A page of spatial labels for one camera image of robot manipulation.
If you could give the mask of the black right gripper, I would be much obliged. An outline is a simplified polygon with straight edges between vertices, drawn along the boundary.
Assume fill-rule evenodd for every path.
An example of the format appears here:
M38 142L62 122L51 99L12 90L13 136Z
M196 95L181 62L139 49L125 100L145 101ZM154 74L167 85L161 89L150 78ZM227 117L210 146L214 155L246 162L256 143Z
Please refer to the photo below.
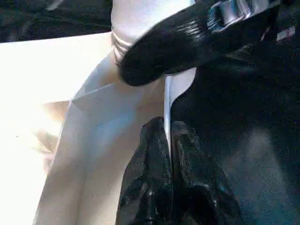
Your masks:
M206 54L227 54L274 40L300 16L298 0L215 0L207 12Z

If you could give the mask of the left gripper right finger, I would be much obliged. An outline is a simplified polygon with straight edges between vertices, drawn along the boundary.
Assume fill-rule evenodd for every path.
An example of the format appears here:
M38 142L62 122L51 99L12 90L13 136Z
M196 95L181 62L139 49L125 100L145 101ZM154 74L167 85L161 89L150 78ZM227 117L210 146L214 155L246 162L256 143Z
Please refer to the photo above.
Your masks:
M177 225L240 225L241 211L227 178L195 130L171 128L174 221Z

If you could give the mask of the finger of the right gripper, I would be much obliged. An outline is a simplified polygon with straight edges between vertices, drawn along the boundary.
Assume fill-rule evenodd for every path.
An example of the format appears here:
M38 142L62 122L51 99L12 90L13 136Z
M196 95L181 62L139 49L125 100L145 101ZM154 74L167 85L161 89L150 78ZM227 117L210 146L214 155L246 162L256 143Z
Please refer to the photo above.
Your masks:
M193 4L154 25L124 55L121 79L130 86L142 86L224 54L220 6Z

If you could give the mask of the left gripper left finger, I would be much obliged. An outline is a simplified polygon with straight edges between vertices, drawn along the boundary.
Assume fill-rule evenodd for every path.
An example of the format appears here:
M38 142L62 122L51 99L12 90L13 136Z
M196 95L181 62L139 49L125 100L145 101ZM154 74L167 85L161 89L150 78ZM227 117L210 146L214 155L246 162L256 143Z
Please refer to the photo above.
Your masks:
M170 225L173 178L164 119L143 125L140 141L123 174L116 224Z

